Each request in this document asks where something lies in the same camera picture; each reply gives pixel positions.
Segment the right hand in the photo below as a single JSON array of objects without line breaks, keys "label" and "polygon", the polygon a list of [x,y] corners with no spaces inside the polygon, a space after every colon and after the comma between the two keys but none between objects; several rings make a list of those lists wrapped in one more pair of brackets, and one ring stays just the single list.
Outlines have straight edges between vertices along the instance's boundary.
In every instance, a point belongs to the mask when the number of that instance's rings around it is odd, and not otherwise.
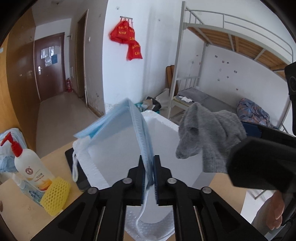
[{"label": "right hand", "polygon": [[282,223],[282,214],[285,209],[285,203],[282,193],[279,191],[274,192],[273,196],[268,199],[266,225],[270,230],[279,228]]}]

